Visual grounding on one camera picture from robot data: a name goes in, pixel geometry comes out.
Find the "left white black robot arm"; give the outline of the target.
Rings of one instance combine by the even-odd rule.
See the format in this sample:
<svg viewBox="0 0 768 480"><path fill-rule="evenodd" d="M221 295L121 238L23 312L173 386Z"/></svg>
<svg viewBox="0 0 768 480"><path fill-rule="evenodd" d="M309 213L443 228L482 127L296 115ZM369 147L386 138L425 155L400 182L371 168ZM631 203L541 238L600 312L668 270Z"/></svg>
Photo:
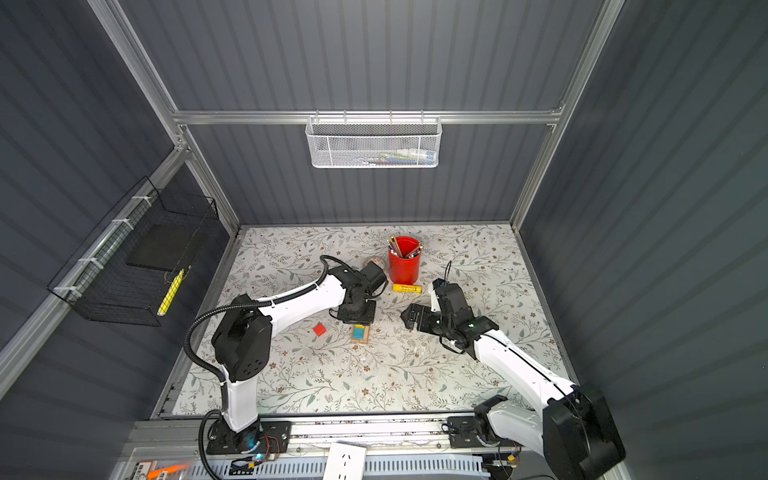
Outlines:
<svg viewBox="0 0 768 480"><path fill-rule="evenodd" d="M240 433L255 425L259 414L256 376L268 365L272 339L318 312L331 310L345 324L374 321L376 293L387 277L373 262L356 270L341 262L320 278L282 295L252 300L241 295L228 306L211 343L223 376L222 412L226 425Z"/></svg>

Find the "red wooden cube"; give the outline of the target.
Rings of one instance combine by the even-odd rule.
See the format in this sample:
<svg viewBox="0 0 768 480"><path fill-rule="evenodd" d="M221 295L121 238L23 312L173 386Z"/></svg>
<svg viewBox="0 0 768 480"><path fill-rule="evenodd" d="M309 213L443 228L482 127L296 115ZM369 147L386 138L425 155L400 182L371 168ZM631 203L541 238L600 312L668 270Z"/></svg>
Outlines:
<svg viewBox="0 0 768 480"><path fill-rule="evenodd" d="M322 323L318 323L318 324L317 324L317 325L316 325L316 326L313 328L313 331L314 331L314 333L315 333L315 334L316 334L318 337L321 337L321 336L323 336L323 335L324 335L324 334L327 332L327 329L326 329L326 327L325 327L325 326L324 326Z"/></svg>

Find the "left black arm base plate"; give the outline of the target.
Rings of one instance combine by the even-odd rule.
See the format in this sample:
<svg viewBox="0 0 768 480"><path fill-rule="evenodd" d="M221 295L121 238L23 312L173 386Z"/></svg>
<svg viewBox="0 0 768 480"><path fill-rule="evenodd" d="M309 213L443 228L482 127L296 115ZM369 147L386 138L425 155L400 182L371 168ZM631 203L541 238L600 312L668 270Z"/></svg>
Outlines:
<svg viewBox="0 0 768 480"><path fill-rule="evenodd" d="M224 420L215 420L204 430L206 453L211 455L280 454L287 450L292 423L258 420L235 432Z"/></svg>

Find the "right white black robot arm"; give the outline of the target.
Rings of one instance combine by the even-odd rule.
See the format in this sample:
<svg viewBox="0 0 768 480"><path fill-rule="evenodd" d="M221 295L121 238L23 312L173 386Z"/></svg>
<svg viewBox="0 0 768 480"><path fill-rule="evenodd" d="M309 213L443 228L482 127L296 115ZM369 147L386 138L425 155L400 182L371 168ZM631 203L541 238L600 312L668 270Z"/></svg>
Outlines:
<svg viewBox="0 0 768 480"><path fill-rule="evenodd" d="M429 305L401 314L408 330L436 336L443 347L489 367L527 402L495 395L471 416L448 419L454 448L520 445L542 456L558 479L597 479L626 458L626 449L602 392L555 374L514 344L486 316L477 316L461 287L437 279Z"/></svg>

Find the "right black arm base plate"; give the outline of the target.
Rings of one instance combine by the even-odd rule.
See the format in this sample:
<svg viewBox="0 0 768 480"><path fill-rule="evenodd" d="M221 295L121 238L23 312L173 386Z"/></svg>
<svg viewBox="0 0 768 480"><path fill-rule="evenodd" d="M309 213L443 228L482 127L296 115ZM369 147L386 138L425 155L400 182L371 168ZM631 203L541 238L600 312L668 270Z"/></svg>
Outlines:
<svg viewBox="0 0 768 480"><path fill-rule="evenodd" d="M474 415L450 416L441 424L441 431L449 436L452 448L521 448L514 440L501 438L492 432L490 426Z"/></svg>

